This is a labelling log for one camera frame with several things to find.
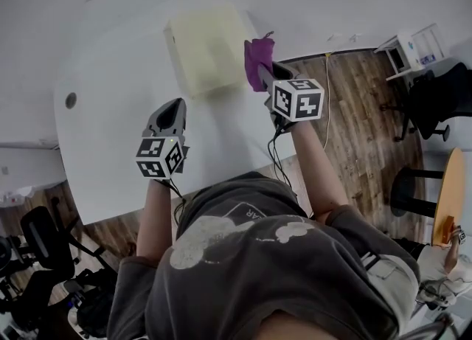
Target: round wooden table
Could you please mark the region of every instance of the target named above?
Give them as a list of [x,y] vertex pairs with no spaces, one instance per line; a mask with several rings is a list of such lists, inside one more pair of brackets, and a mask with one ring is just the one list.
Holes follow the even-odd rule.
[[[442,186],[437,204],[414,198],[415,178],[441,178]],[[451,216],[458,224],[462,217],[465,196],[465,159],[459,148],[454,148],[449,155],[445,171],[426,171],[403,168],[395,177],[390,193],[392,213],[401,217],[406,212],[413,212],[434,218],[431,244],[444,246],[443,227]]]

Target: white cube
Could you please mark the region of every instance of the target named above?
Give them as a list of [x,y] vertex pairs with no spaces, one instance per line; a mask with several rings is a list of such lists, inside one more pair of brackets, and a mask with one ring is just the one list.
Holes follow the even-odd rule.
[[143,138],[136,154],[136,163],[145,178],[168,180],[184,160],[177,136]]
[[325,90],[315,79],[275,80],[272,109],[292,122],[318,119]]

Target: shirt sleeve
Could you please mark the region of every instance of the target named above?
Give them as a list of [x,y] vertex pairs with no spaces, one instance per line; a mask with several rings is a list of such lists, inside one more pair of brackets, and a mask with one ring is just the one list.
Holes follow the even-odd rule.
[[146,335],[145,308],[155,275],[156,265],[144,257],[122,260],[108,320],[108,340],[140,339]]
[[416,260],[395,241],[367,223],[362,214],[351,205],[343,205],[328,215],[326,225],[338,230],[353,246],[359,257],[367,252],[388,254],[402,259],[420,281],[420,269]]

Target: wooden tabletop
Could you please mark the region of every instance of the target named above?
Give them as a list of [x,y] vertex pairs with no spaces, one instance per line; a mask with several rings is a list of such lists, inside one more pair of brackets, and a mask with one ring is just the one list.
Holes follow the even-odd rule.
[[433,246],[447,246],[442,242],[443,225],[450,215],[454,217],[454,223],[459,224],[462,217],[462,207],[465,197],[465,160],[464,154],[459,148],[454,148],[449,156],[439,198],[437,200],[436,212],[434,214],[433,232],[431,244]]

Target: purple cloth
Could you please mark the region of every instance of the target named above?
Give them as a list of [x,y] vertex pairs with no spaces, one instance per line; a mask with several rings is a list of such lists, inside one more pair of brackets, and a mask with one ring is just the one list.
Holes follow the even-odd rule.
[[252,42],[244,41],[244,68],[248,82],[256,92],[266,91],[257,72],[258,66],[262,64],[274,74],[272,69],[274,45],[274,40],[268,36],[262,39],[254,38]]

